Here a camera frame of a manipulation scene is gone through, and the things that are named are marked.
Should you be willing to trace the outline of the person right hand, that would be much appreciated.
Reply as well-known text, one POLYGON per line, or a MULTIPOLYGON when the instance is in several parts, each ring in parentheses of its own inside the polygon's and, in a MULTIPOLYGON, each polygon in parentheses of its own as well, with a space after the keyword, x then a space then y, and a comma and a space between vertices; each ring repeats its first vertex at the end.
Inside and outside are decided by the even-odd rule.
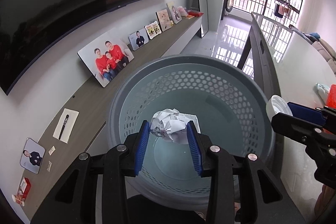
POLYGON ((320 215, 323 212, 324 208, 327 206, 330 199, 334 195, 334 192, 335 192, 334 189, 326 185, 322 186, 321 193, 319 194, 314 207, 314 212, 316 216, 320 215))

